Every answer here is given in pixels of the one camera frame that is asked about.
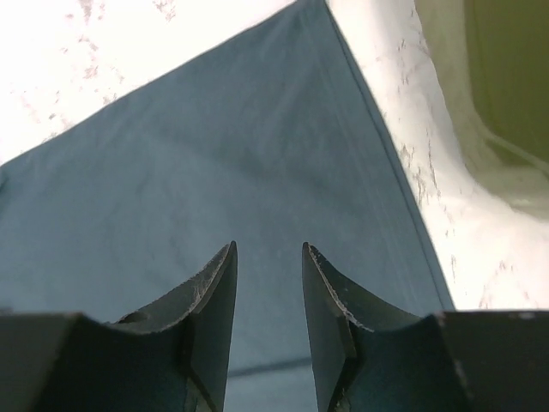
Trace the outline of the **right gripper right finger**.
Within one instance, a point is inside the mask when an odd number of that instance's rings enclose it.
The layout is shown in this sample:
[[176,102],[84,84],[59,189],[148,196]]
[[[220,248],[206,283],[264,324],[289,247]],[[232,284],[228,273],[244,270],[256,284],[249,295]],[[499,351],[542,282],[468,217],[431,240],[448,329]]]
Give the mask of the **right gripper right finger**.
[[418,317],[302,249],[305,312],[321,411],[545,411],[545,311]]

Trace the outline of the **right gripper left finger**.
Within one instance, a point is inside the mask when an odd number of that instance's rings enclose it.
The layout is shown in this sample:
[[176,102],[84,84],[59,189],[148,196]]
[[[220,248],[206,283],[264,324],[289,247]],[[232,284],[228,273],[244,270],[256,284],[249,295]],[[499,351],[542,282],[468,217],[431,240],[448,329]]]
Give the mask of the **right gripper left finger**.
[[78,312],[1,316],[4,411],[221,411],[238,253],[115,323]]

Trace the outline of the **blue grey t shirt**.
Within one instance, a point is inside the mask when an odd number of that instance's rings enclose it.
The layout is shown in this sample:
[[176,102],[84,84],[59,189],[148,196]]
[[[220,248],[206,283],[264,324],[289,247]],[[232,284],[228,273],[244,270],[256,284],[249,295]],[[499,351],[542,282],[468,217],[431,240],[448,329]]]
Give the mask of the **blue grey t shirt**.
[[453,306],[322,1],[299,1],[1,169],[1,304],[110,320],[238,245],[228,411],[317,407],[301,250],[416,315]]

